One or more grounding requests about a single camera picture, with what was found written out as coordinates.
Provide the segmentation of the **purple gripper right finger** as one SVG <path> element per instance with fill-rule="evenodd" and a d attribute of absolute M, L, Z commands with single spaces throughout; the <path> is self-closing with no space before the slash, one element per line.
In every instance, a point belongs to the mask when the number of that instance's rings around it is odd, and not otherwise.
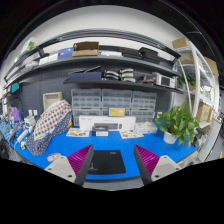
<path fill-rule="evenodd" d="M 134 156 L 144 185 L 181 170 L 169 156 L 158 156 L 139 145 L 134 145 Z"/>

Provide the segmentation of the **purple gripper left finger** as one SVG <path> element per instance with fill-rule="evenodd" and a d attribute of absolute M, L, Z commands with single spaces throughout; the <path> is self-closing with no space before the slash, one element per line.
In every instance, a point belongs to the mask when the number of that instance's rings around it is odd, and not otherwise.
<path fill-rule="evenodd" d="M 88 173 L 93 155 L 93 145 L 90 144 L 68 157 L 59 156 L 48 167 L 46 167 L 45 170 L 75 183 L 76 185 L 82 186 Z"/>

